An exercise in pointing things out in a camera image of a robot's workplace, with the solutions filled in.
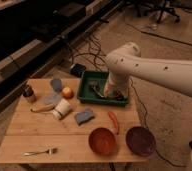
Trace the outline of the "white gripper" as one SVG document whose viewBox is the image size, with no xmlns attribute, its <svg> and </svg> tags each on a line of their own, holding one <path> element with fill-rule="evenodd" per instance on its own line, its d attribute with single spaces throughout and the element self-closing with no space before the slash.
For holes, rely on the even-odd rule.
<svg viewBox="0 0 192 171">
<path fill-rule="evenodd" d="M 129 95 L 129 76 L 109 72 L 104 86 L 104 96 L 109 97 L 114 91 L 119 91 L 125 98 Z"/>
</svg>

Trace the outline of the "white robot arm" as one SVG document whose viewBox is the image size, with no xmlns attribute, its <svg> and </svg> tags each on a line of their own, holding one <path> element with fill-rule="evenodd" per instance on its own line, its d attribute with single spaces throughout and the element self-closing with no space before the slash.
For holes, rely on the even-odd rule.
<svg viewBox="0 0 192 171">
<path fill-rule="evenodd" d="M 106 97 L 114 91 L 127 97 L 130 76 L 192 97 L 192 61 L 142 58 L 134 42 L 111 51 L 105 60 L 109 69 L 104 87 Z"/>
</svg>

